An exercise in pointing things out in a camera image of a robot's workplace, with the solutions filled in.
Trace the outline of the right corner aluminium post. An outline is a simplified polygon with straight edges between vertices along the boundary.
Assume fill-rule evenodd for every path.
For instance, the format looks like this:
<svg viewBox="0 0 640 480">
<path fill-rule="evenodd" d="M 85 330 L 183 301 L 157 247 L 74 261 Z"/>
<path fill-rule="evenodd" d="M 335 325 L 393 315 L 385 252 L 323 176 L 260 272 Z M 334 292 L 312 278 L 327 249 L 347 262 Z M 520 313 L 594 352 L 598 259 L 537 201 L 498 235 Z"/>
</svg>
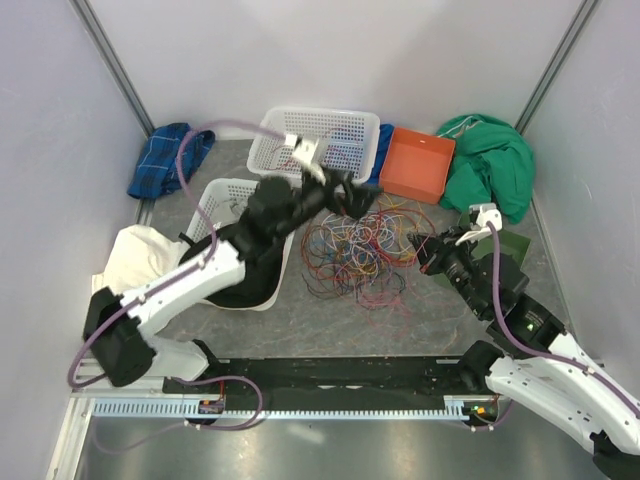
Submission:
<svg viewBox="0 0 640 480">
<path fill-rule="evenodd" d="M 553 86 L 554 81 L 569 59 L 572 50 L 577 45 L 584 29 L 590 22 L 599 5 L 599 0 L 582 0 L 579 3 L 569 25 L 563 33 L 515 123 L 514 128 L 521 135 L 526 132 L 534 115 L 542 105 L 545 97 Z"/>
</svg>

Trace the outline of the corner aluminium post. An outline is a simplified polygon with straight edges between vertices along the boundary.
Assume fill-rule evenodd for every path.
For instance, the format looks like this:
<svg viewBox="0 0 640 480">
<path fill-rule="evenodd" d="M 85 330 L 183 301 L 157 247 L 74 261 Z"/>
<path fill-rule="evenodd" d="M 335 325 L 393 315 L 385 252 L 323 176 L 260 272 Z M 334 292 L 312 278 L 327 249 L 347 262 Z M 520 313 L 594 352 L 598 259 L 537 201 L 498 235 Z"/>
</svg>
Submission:
<svg viewBox="0 0 640 480">
<path fill-rule="evenodd" d="M 87 0 L 70 0 L 69 3 L 89 34 L 144 134 L 149 136 L 155 129 L 153 121 L 143 105 L 132 80 L 126 72 L 91 2 Z"/>
<path fill-rule="evenodd" d="M 572 50 L 577 45 L 584 29 L 590 22 L 599 5 L 599 0 L 582 0 L 579 3 L 569 25 L 563 33 L 515 123 L 514 128 L 521 135 L 526 132 L 534 115 L 542 105 L 545 97 L 553 86 L 554 81 L 569 59 Z"/>
</svg>

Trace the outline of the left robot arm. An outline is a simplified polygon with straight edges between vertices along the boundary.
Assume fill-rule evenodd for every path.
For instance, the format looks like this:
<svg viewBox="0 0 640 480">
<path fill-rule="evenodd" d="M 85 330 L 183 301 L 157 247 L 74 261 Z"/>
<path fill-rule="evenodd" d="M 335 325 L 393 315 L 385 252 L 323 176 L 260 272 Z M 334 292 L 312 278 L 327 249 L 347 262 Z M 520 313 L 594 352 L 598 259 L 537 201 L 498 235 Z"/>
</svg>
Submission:
<svg viewBox="0 0 640 480">
<path fill-rule="evenodd" d="M 168 322 L 210 295 L 244 281 L 249 267 L 282 252 L 287 237 L 323 210 L 353 219 L 364 216 L 382 190 L 356 185 L 346 171 L 306 173 L 299 188 L 280 176 L 258 181 L 240 218 L 211 236 L 210 244 L 173 271 L 144 285 L 114 293 L 104 287 L 90 300 L 81 351 L 91 353 L 102 378 L 116 387 L 155 373 L 173 377 L 198 393 L 219 382 L 218 367 L 194 341 L 158 337 Z"/>
</svg>

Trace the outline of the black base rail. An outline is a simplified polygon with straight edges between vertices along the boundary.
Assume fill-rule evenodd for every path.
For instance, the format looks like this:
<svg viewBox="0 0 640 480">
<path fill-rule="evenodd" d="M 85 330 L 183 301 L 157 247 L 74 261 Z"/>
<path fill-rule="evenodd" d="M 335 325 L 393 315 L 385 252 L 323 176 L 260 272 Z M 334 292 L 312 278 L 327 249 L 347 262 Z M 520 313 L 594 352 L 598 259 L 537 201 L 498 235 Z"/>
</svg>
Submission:
<svg viewBox="0 0 640 480">
<path fill-rule="evenodd" d="M 492 394 L 456 356 L 220 359 L 202 377 L 230 375 L 256 383 L 263 407 L 436 407 L 446 395 Z"/>
</svg>

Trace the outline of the large white plastic basket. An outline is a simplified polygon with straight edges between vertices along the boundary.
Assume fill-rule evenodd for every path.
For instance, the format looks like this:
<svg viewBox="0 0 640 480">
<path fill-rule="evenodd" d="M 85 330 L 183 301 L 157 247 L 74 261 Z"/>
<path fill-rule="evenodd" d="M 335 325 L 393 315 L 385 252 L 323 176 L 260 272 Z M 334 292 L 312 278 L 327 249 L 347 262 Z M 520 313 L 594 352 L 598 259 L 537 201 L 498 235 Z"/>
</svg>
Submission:
<svg viewBox="0 0 640 480">
<path fill-rule="evenodd" d="M 280 106 L 270 109 L 261 125 L 271 130 L 323 138 L 327 150 L 322 164 L 353 173 L 356 184 L 362 182 L 359 167 L 364 152 L 366 131 L 380 125 L 380 118 L 370 112 Z M 292 149 L 282 140 L 258 136 L 247 159 L 248 170 L 261 177 L 281 175 L 295 187 L 301 185 L 301 170 L 291 158 Z"/>
</svg>

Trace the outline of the green plastic tray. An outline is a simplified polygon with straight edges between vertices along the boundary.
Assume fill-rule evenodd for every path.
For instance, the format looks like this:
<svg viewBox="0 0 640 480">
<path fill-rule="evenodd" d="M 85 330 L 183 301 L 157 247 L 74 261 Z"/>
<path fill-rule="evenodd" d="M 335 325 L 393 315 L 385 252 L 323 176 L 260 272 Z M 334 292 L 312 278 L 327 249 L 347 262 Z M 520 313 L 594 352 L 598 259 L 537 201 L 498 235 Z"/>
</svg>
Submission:
<svg viewBox="0 0 640 480">
<path fill-rule="evenodd" d="M 459 216 L 457 224 L 464 226 L 469 222 L 469 213 L 463 213 Z M 511 257 L 518 267 L 522 268 L 524 260 L 527 256 L 531 239 L 529 237 L 517 234 L 510 230 L 501 230 L 499 233 L 501 253 Z M 491 238 L 485 238 L 478 242 L 477 246 L 472 251 L 472 258 L 474 260 L 480 260 L 485 255 L 493 253 L 493 241 Z M 444 274 L 439 274 L 432 277 L 434 282 L 449 290 L 453 290 L 449 280 Z"/>
</svg>

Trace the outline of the left corner aluminium post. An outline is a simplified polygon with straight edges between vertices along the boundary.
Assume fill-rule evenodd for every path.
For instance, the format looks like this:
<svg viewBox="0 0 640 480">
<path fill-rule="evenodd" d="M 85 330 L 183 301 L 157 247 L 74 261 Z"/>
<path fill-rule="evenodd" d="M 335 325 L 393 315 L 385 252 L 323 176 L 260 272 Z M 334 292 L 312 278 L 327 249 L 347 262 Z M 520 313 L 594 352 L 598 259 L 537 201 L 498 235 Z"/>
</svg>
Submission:
<svg viewBox="0 0 640 480">
<path fill-rule="evenodd" d="M 132 80 L 126 72 L 91 2 L 87 0 L 70 0 L 69 3 L 89 34 L 144 134 L 149 136 L 155 129 L 153 121 L 143 105 Z"/>
</svg>

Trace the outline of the grey cloth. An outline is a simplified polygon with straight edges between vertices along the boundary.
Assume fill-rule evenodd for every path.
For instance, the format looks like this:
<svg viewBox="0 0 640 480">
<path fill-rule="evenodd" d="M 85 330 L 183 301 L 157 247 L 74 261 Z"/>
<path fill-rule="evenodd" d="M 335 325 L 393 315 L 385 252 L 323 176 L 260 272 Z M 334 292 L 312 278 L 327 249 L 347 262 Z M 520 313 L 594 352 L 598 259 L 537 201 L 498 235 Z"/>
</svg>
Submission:
<svg viewBox="0 0 640 480">
<path fill-rule="evenodd" d="M 216 209 L 216 220 L 221 227 L 237 222 L 247 207 L 246 199 L 230 199 Z"/>
</svg>

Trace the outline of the black hat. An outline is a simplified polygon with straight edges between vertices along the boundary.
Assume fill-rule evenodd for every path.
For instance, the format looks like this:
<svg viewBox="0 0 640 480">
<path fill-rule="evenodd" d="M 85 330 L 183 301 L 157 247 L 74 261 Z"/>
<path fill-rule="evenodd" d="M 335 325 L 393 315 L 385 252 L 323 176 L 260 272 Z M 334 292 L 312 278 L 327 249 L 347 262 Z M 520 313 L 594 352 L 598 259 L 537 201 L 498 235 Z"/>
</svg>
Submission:
<svg viewBox="0 0 640 480">
<path fill-rule="evenodd" d="M 227 310 L 268 309 L 266 303 L 275 298 L 281 283 L 289 236 L 271 238 L 240 221 L 221 227 L 216 236 L 218 240 L 229 240 L 238 249 L 246 261 L 245 277 L 199 303 Z"/>
</svg>

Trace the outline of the orange plastic tray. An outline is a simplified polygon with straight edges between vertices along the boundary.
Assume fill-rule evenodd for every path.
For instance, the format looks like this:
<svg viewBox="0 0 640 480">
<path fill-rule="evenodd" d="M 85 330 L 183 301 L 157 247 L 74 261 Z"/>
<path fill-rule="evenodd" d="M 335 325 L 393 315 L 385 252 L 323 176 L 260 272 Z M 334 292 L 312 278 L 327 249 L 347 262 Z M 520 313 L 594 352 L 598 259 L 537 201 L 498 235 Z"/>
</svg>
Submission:
<svg viewBox="0 0 640 480">
<path fill-rule="evenodd" d="M 438 204 L 445 191 L 455 141 L 396 127 L 379 175 L 385 193 Z"/>
</svg>

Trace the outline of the blue plaid cloth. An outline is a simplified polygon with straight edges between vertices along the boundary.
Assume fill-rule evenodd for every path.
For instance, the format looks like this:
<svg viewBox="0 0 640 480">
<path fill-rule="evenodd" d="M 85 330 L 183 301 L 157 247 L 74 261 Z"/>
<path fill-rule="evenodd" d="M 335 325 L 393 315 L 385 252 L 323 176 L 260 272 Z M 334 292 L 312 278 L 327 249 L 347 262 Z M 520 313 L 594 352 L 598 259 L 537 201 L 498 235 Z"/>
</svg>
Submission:
<svg viewBox="0 0 640 480">
<path fill-rule="evenodd" d="M 176 157 L 181 142 L 191 131 L 188 123 L 157 128 L 143 146 L 127 194 L 134 199 L 156 200 L 181 189 Z M 197 133 L 184 148 L 183 176 L 189 182 L 216 141 L 211 130 Z"/>
</svg>

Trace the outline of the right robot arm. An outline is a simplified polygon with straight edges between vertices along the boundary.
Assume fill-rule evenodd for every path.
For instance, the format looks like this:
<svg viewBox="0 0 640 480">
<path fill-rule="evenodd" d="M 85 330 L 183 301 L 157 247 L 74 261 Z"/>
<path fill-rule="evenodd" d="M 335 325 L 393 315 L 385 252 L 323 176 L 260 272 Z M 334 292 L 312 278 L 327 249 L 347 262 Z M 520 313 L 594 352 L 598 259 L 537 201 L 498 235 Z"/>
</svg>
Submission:
<svg viewBox="0 0 640 480">
<path fill-rule="evenodd" d="M 490 342 L 464 354 L 458 381 L 467 392 L 488 388 L 569 435 L 608 479 L 639 476 L 639 400 L 583 349 L 564 324 L 527 294 L 528 277 L 503 253 L 477 259 L 465 230 L 410 233 L 422 273 L 443 275 L 481 321 Z"/>
</svg>

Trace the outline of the green cloth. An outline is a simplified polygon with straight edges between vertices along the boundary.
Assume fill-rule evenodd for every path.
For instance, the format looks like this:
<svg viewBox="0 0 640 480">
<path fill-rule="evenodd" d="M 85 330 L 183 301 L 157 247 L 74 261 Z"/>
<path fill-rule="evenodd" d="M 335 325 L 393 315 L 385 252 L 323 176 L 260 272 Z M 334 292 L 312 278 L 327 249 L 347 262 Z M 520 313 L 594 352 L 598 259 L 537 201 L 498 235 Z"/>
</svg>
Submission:
<svg viewBox="0 0 640 480">
<path fill-rule="evenodd" d="M 494 203 L 511 224 L 525 217 L 533 196 L 534 153 L 510 124 L 483 114 L 466 114 L 442 124 L 436 136 L 455 143 L 439 204 L 450 210 Z"/>
</svg>

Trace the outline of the white cloth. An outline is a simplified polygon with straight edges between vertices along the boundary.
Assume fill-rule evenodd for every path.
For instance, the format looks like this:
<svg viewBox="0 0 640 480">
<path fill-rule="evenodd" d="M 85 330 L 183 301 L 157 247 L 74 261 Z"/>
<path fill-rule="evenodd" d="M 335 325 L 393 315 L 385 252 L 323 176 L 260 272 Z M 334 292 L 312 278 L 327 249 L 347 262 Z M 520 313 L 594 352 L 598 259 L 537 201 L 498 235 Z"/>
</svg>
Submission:
<svg viewBox="0 0 640 480">
<path fill-rule="evenodd" d="M 121 294 L 146 285 L 175 269 L 186 250 L 186 243 L 174 242 L 150 226 L 121 229 L 104 271 L 91 278 L 91 293 L 108 287 Z"/>
</svg>

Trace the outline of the small white plastic basket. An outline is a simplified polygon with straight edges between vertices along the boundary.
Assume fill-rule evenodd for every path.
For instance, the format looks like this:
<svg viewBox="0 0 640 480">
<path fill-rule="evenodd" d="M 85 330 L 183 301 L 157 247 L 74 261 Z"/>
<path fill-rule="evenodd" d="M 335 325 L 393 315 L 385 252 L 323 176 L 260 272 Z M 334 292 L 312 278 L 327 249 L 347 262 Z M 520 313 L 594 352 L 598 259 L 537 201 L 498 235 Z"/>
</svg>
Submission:
<svg viewBox="0 0 640 480">
<path fill-rule="evenodd" d="M 220 178 L 212 180 L 204 190 L 199 202 L 199 206 L 201 209 L 209 216 L 210 221 L 214 225 L 216 229 L 221 228 L 220 224 L 216 220 L 216 209 L 218 206 L 230 199 L 246 199 L 248 201 L 249 197 L 254 193 L 258 182 L 256 180 L 246 180 L 239 178 Z M 286 260 L 284 262 L 285 268 L 283 275 L 281 277 L 281 283 L 279 285 L 278 291 L 275 295 L 275 298 L 266 303 L 268 309 L 271 308 L 277 300 L 280 287 L 284 278 L 287 262 L 289 259 L 289 255 L 292 249 L 294 239 L 294 233 L 289 235 L 289 241 L 287 242 L 285 253 L 287 254 Z M 240 310 L 240 311 L 265 311 L 264 310 Z"/>
</svg>

